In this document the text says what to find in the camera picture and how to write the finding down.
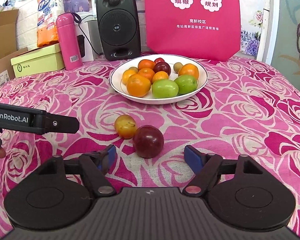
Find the yellow-red plum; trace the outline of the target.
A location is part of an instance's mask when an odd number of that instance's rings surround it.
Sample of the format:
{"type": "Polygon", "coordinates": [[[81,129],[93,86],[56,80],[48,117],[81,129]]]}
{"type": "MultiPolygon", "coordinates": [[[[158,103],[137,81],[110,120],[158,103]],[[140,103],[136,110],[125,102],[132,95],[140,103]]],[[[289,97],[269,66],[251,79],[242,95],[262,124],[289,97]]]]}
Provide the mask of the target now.
{"type": "Polygon", "coordinates": [[[115,131],[123,139],[131,139],[136,130],[135,120],[130,115],[119,116],[114,123],[115,131]]]}

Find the dark red plum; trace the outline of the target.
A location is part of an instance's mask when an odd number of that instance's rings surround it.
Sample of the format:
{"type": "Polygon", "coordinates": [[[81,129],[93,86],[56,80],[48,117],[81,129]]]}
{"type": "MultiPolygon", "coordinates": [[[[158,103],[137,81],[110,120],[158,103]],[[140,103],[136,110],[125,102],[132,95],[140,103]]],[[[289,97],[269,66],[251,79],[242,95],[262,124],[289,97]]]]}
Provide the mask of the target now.
{"type": "Polygon", "coordinates": [[[145,159],[155,158],[164,147],[164,136],[154,126],[141,126],[133,136],[133,147],[138,156],[145,159]]]}
{"type": "Polygon", "coordinates": [[[171,74],[171,67],[167,62],[161,61],[155,64],[153,71],[155,73],[163,71],[166,72],[168,74],[168,76],[170,76],[171,74]]]}

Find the round green apple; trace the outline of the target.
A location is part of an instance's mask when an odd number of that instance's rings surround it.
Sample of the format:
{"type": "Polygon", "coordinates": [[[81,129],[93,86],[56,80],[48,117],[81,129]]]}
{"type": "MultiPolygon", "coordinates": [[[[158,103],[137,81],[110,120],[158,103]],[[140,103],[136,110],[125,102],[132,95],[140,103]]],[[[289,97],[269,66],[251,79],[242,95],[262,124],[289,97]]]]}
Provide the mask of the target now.
{"type": "Polygon", "coordinates": [[[181,75],[174,82],[178,85],[179,95],[189,94],[197,89],[198,81],[192,75],[181,75]]]}

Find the oval green fruit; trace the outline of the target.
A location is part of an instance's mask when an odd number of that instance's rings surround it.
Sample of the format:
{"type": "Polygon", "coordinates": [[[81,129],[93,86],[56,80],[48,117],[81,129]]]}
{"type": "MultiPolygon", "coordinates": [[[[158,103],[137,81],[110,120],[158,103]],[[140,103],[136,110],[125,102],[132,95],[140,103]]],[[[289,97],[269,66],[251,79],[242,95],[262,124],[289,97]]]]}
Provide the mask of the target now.
{"type": "Polygon", "coordinates": [[[157,80],[152,84],[152,95],[154,98],[172,98],[179,93],[178,85],[170,79],[157,80]]]}

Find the large orange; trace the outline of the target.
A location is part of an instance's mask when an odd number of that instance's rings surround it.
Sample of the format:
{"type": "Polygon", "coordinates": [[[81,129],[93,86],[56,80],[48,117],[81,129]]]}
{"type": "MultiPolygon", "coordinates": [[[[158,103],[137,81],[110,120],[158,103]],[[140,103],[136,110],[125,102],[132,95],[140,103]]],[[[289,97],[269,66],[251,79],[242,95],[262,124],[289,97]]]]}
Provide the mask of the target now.
{"type": "Polygon", "coordinates": [[[140,74],[133,74],[129,77],[126,88],[129,95],[140,98],[150,91],[151,82],[140,74]]]}

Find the small yellow orange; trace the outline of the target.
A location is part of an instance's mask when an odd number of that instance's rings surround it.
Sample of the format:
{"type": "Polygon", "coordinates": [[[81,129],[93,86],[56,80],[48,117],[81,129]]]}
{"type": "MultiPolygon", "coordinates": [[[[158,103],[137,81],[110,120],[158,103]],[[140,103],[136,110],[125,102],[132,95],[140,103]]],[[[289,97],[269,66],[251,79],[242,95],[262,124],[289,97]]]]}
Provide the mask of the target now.
{"type": "Polygon", "coordinates": [[[133,70],[133,69],[128,69],[128,70],[124,71],[124,73],[122,74],[122,80],[121,80],[121,82],[122,82],[124,85],[126,85],[127,82],[128,82],[128,79],[129,79],[132,75],[137,74],[137,73],[138,73],[138,72],[136,72],[136,71],[133,70]]]}

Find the small orange front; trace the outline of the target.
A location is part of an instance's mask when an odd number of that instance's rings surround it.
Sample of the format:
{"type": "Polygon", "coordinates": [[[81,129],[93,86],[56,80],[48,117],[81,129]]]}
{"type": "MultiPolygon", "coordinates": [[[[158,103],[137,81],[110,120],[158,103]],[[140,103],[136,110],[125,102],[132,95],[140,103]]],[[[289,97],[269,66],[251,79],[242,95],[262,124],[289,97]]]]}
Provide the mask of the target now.
{"type": "Polygon", "coordinates": [[[153,75],[152,83],[155,83],[156,81],[159,81],[159,80],[165,80],[165,79],[169,79],[168,73],[165,71],[159,71],[153,75]]]}

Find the small yellowish fruit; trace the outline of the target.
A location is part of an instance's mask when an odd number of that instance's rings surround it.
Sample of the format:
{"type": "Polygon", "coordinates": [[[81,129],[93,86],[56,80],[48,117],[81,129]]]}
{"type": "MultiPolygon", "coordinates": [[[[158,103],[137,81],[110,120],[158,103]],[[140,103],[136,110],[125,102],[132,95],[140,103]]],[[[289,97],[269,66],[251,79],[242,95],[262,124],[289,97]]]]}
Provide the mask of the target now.
{"type": "Polygon", "coordinates": [[[181,70],[181,68],[183,67],[183,64],[180,63],[180,62],[176,62],[174,65],[173,65],[173,70],[175,73],[179,73],[179,70],[181,70]]]}

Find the small green-brown fruit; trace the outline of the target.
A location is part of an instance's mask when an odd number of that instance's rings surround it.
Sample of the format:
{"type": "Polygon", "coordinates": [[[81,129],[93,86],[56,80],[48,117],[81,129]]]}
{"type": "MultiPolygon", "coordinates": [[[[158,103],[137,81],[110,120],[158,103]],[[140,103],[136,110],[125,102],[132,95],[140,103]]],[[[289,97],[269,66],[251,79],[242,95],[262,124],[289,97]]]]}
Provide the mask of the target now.
{"type": "Polygon", "coordinates": [[[138,68],[137,67],[130,67],[129,70],[133,70],[135,73],[138,73],[138,68]]]}

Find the tangerine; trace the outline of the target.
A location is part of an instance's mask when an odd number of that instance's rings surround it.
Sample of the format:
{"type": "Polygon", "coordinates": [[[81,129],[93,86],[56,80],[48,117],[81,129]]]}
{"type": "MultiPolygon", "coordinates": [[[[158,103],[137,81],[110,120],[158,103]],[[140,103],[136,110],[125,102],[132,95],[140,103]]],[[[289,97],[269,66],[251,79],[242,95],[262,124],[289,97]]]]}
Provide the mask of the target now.
{"type": "Polygon", "coordinates": [[[149,59],[143,59],[138,63],[138,70],[149,68],[153,69],[155,66],[155,62],[149,59]]]}
{"type": "Polygon", "coordinates": [[[151,68],[142,68],[138,71],[138,74],[147,78],[152,83],[155,72],[151,68]]]}

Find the small red plum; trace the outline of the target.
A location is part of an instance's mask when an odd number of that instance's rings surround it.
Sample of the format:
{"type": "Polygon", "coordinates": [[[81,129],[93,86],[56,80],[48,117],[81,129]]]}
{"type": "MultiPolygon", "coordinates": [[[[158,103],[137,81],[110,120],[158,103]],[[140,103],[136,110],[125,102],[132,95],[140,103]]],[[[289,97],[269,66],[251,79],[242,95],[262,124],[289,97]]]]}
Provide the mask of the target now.
{"type": "Polygon", "coordinates": [[[164,62],[165,60],[161,57],[157,58],[154,60],[155,64],[159,63],[159,62],[164,62]]]}

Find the big orange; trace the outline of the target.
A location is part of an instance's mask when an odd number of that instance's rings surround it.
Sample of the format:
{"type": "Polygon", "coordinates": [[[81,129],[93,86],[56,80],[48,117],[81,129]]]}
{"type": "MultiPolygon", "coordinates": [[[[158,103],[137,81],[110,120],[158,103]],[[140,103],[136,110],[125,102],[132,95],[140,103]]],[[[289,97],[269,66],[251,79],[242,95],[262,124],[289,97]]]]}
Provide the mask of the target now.
{"type": "Polygon", "coordinates": [[[199,78],[199,69],[194,64],[188,63],[181,67],[181,69],[178,72],[178,76],[182,75],[190,75],[194,77],[196,80],[199,78]]]}

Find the light green box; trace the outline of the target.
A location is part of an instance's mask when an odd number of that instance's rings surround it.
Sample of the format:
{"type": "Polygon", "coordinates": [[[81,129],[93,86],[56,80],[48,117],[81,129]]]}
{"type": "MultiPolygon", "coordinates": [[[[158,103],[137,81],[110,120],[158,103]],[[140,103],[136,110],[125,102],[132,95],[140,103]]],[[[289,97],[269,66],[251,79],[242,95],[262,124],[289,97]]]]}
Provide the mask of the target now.
{"type": "Polygon", "coordinates": [[[37,48],[11,59],[15,77],[54,72],[65,68],[59,44],[37,48]]]}

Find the pink thermos bottle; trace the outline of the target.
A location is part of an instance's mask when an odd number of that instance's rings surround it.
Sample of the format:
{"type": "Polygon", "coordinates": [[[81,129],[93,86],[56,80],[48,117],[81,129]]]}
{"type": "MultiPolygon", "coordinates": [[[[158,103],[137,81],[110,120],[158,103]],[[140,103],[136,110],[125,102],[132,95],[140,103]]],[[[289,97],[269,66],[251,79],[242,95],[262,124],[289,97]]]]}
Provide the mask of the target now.
{"type": "Polygon", "coordinates": [[[66,70],[73,70],[83,65],[75,30],[74,17],[64,13],[56,20],[59,45],[66,70]]]}

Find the pink tote bag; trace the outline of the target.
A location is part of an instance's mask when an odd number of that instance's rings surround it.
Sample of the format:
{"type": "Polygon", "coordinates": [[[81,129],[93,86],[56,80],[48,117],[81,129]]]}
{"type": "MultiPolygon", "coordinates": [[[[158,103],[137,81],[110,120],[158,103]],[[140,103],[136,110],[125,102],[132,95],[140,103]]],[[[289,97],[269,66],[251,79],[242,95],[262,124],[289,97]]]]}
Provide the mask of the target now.
{"type": "Polygon", "coordinates": [[[227,61],[241,48],[239,0],[145,0],[145,21],[158,54],[227,61]]]}

